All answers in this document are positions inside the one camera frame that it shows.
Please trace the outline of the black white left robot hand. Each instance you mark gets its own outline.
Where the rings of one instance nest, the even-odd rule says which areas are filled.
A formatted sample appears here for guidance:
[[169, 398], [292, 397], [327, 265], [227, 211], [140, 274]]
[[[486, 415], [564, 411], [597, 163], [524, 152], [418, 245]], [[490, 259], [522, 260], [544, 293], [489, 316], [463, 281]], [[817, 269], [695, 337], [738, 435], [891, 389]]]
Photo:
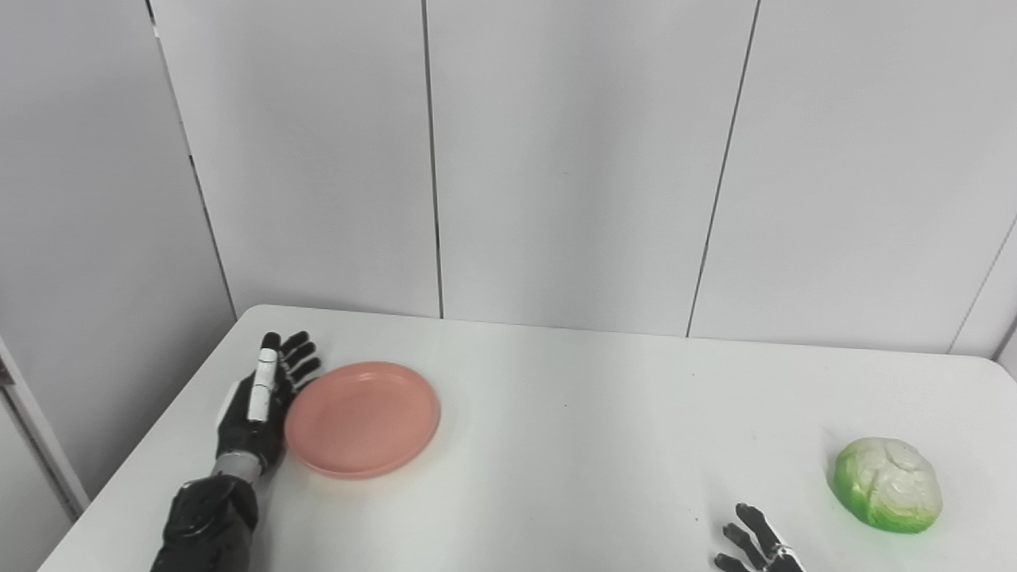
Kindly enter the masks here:
[[222, 407], [215, 446], [214, 475], [254, 484], [284, 453], [284, 421], [295, 398], [317, 378], [319, 352], [305, 330], [284, 340], [262, 338], [257, 365], [236, 384]]

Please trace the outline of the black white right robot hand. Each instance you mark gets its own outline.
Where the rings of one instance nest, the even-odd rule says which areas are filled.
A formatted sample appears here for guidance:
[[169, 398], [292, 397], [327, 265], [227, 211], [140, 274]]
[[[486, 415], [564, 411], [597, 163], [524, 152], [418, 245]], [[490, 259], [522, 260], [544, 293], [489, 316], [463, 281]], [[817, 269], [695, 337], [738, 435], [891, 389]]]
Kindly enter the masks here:
[[738, 522], [729, 522], [722, 535], [741, 551], [740, 556], [718, 553], [712, 558], [719, 571], [798, 571], [806, 568], [798, 555], [769, 524], [759, 508], [747, 503], [735, 504]]

